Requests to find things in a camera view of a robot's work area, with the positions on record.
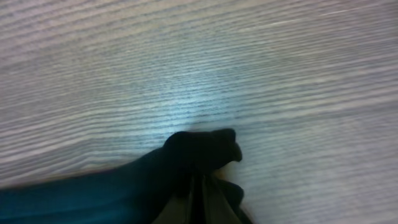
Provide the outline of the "black t-shirt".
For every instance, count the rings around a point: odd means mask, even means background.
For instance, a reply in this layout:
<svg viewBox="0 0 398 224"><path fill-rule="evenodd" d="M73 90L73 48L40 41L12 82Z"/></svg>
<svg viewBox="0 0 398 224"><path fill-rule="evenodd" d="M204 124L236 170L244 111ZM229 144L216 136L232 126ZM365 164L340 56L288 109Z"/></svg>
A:
<svg viewBox="0 0 398 224"><path fill-rule="evenodd" d="M243 189L216 171L243 158L233 129L181 131L136 161L101 172L1 190L2 223L152 223L194 179L191 223L206 223L202 180L211 177L241 223Z"/></svg>

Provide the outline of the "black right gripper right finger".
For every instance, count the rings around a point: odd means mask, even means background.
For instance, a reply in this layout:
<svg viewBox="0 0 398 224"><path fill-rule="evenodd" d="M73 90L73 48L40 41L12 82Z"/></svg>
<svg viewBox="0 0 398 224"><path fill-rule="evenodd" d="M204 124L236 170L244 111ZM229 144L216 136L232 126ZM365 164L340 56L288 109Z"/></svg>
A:
<svg viewBox="0 0 398 224"><path fill-rule="evenodd" d="M206 224L241 224L214 179L204 177L201 185Z"/></svg>

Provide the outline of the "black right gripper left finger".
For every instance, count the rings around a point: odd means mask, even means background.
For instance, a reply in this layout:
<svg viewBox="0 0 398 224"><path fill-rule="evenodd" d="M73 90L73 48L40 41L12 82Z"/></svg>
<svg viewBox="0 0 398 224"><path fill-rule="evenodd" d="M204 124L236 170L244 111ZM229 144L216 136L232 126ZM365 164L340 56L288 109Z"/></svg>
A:
<svg viewBox="0 0 398 224"><path fill-rule="evenodd" d="M152 224L190 224L194 188L193 178L180 185Z"/></svg>

